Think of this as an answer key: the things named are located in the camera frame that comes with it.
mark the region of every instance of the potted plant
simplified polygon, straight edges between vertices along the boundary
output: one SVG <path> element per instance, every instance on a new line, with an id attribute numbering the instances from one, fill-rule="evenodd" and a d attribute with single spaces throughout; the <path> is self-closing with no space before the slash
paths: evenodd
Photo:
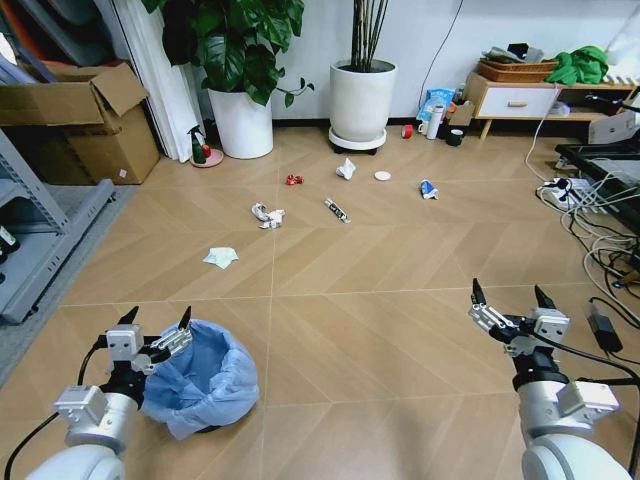
<path id="1" fill-rule="evenodd" d="M 203 67 L 202 88 L 216 117 L 222 149 L 235 158 L 256 158 L 273 149 L 271 93 L 285 105 L 311 83 L 279 88 L 285 74 L 276 55 L 302 30 L 303 0 L 141 0 L 149 13 L 162 11 L 162 35 L 172 65 Z"/>
<path id="2" fill-rule="evenodd" d="M 397 67 L 374 58 L 389 0 L 354 0 L 351 59 L 331 65 L 331 129 L 336 152 L 369 150 L 386 139 Z"/>

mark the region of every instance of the dark green cup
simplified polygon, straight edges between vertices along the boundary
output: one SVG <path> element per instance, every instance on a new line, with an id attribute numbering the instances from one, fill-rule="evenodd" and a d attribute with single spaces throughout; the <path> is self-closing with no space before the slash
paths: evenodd
<path id="1" fill-rule="evenodd" d="M 449 130 L 449 134 L 447 135 L 447 145 L 457 147 L 462 143 L 462 135 L 464 135 L 464 132 L 462 130 L 452 128 L 451 130 Z"/>

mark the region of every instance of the cabinet drawer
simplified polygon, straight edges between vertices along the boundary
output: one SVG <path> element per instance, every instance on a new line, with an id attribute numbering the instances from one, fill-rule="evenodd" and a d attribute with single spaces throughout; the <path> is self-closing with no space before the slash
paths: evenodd
<path id="1" fill-rule="evenodd" d="M 557 94 L 553 88 L 488 88 L 476 117 L 542 118 Z"/>

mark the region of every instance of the crumpled tissue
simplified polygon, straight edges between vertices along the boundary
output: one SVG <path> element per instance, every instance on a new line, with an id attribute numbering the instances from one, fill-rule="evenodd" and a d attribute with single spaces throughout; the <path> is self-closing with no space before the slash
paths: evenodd
<path id="1" fill-rule="evenodd" d="M 262 203 L 256 203 L 251 207 L 251 213 L 262 222 L 260 228 L 278 228 L 282 225 L 282 217 L 284 217 L 282 209 L 267 212 L 267 207 Z"/>
<path id="2" fill-rule="evenodd" d="M 231 265 L 231 262 L 238 260 L 238 254 L 231 247 L 215 247 L 209 249 L 209 255 L 202 259 L 205 263 L 212 263 L 223 270 Z"/>
<path id="3" fill-rule="evenodd" d="M 336 174 L 339 177 L 344 177 L 345 180 L 351 180 L 353 172 L 356 171 L 356 166 L 353 164 L 349 157 L 344 159 L 344 163 L 336 168 Z"/>

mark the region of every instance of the wooden floor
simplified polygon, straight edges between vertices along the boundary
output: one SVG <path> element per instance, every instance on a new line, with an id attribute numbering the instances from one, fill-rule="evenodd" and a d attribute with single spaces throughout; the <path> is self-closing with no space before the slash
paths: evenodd
<path id="1" fill-rule="evenodd" d="M 236 425 L 182 442 L 139 415 L 128 478 L 521 478 L 513 368 L 466 315 L 472 277 L 508 313 L 532 307 L 540 283 L 572 316 L 567 343 L 597 352 L 584 317 L 596 290 L 581 247 L 533 195 L 522 163 L 530 141 L 470 137 L 452 148 L 391 127 L 375 157 L 351 157 L 351 182 L 335 175 L 343 157 L 319 129 L 276 130 L 274 151 L 253 161 L 160 162 L 0 391 L 3 463 L 120 315 L 140 305 L 139 323 L 155 334 L 192 305 L 251 352 L 261 401 Z M 532 162 L 547 175 L 561 141 L 539 141 Z M 389 182 L 373 179 L 380 169 Z M 289 173 L 304 184 L 284 185 Z M 423 178 L 439 200 L 420 197 Z M 257 201 L 286 210 L 281 229 L 258 228 Z M 202 263 L 213 246 L 240 260 L 224 271 Z M 637 333 L 616 326 L 633 357 Z M 94 358 L 87 381 L 100 384 L 106 357 Z M 575 376 L 615 375 L 560 358 Z M 626 464 L 636 399 L 617 393 L 624 410 L 594 438 Z M 38 435 L 14 478 L 63 448 L 64 431 L 56 420 Z"/>

